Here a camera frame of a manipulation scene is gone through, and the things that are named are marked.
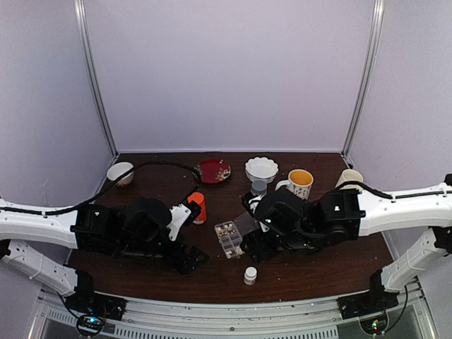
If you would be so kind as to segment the orange pill bottle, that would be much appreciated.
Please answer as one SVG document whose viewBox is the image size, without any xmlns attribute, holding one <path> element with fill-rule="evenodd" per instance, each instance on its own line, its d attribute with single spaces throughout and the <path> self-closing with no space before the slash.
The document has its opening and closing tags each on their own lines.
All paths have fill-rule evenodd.
<svg viewBox="0 0 452 339">
<path fill-rule="evenodd" d="M 202 225 L 207 221 L 207 211 L 206 211 L 206 198 L 200 192 L 194 192 L 188 197 L 189 207 L 196 214 L 196 218 L 193 223 L 196 225 Z"/>
</svg>

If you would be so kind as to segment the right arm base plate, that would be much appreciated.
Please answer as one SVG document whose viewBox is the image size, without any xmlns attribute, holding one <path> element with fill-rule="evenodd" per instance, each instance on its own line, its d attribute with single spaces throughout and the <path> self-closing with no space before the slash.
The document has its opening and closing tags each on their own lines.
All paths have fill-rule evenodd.
<svg viewBox="0 0 452 339">
<path fill-rule="evenodd" d="M 338 298 L 338 307 L 343 319 L 366 316 L 398 306 L 399 293 L 363 292 Z"/>
</svg>

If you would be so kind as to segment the grey cap pill bottle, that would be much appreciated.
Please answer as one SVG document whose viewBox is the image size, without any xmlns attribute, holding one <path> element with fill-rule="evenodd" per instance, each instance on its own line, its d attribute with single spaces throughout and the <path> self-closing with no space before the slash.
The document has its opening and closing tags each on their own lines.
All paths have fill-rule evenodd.
<svg viewBox="0 0 452 339">
<path fill-rule="evenodd" d="M 254 196 L 265 196 L 267 193 L 267 183 L 263 180 L 256 180 L 251 183 L 251 193 Z"/>
</svg>

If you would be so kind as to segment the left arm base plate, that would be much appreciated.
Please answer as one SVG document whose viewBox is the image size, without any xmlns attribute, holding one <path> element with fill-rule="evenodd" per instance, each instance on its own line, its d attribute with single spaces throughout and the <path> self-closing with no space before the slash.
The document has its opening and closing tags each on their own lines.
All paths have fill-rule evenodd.
<svg viewBox="0 0 452 339">
<path fill-rule="evenodd" d="M 93 291 L 77 291 L 64 301 L 71 310 L 115 321 L 123 319 L 126 308 L 125 299 Z"/>
</svg>

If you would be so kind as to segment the clear plastic pill organizer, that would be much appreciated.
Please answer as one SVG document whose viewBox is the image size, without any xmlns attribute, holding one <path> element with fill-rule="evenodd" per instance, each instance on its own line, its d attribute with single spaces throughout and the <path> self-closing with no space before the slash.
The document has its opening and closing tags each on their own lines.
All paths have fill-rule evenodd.
<svg viewBox="0 0 452 339">
<path fill-rule="evenodd" d="M 220 246 L 228 259 L 240 258 L 243 237 L 259 228 L 258 223 L 247 212 L 234 220 L 221 222 L 214 226 Z"/>
</svg>

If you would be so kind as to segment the small white dropper bottle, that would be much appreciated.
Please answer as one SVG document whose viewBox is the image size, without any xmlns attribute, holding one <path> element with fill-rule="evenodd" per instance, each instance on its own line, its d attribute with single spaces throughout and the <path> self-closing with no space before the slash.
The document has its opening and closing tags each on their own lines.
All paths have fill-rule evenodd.
<svg viewBox="0 0 452 339">
<path fill-rule="evenodd" d="M 253 285 L 257 279 L 257 269 L 253 266 L 249 266 L 244 271 L 244 283 L 246 285 Z"/>
</svg>

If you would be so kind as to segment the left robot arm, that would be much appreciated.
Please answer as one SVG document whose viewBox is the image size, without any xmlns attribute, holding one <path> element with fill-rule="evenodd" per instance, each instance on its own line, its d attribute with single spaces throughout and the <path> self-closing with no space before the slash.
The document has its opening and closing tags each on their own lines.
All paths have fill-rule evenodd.
<svg viewBox="0 0 452 339">
<path fill-rule="evenodd" d="M 208 262 L 200 249 L 188 247 L 180 235 L 201 213 L 195 202 L 168 208 L 156 198 L 137 198 L 125 208 L 82 203 L 67 208 L 38 208 L 1 201 L 1 260 L 15 265 L 74 302 L 87 314 L 102 306 L 93 277 L 63 268 L 27 248 L 28 242 L 56 244 L 112 258 L 162 258 L 182 275 Z"/>
</svg>

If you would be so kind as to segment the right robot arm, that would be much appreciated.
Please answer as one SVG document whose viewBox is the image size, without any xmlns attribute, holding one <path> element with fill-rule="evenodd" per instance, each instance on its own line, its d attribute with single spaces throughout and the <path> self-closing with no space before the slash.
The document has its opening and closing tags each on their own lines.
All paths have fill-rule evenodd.
<svg viewBox="0 0 452 339">
<path fill-rule="evenodd" d="M 396 261 L 370 279 L 362 306 L 378 311 L 428 265 L 451 253 L 451 181 L 422 189 L 382 192 L 359 181 L 337 185 L 308 202 L 286 188 L 247 193 L 242 205 L 259 228 L 244 238 L 256 262 L 288 250 L 322 250 L 389 230 L 424 228 Z"/>
</svg>

